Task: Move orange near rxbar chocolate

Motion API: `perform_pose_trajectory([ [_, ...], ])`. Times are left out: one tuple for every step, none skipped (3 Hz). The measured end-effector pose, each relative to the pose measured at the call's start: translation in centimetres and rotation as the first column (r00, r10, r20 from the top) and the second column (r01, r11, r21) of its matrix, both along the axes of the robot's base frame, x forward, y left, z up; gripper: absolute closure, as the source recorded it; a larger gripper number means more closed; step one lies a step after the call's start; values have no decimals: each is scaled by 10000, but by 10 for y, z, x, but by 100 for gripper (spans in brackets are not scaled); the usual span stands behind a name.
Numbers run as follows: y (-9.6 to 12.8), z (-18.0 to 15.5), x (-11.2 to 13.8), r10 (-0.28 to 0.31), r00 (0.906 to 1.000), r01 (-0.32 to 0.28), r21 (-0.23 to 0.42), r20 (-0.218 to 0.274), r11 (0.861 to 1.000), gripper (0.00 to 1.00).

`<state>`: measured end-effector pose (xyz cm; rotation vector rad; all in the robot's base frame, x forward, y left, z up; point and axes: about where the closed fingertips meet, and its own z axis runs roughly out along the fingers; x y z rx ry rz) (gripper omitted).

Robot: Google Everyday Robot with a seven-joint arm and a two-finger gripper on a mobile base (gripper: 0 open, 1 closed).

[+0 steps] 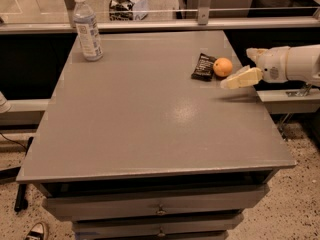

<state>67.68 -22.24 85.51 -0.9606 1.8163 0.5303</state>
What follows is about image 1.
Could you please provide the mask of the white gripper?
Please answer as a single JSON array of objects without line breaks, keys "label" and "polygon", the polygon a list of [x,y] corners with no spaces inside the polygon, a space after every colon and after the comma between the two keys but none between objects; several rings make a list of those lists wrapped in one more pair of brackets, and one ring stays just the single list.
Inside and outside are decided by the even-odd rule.
[{"label": "white gripper", "polygon": [[246,55],[258,68],[247,65],[222,80],[220,87],[223,89],[244,88],[254,86],[262,79],[268,83],[286,82],[288,52],[288,46],[271,49],[248,48]]}]

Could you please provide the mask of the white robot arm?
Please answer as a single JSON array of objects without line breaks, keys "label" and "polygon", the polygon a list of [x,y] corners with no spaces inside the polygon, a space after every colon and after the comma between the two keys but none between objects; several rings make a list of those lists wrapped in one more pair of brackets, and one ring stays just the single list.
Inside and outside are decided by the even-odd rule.
[{"label": "white robot arm", "polygon": [[258,84],[302,81],[320,86],[320,45],[248,48],[247,57],[255,67],[245,66],[222,80],[220,87],[238,89]]}]

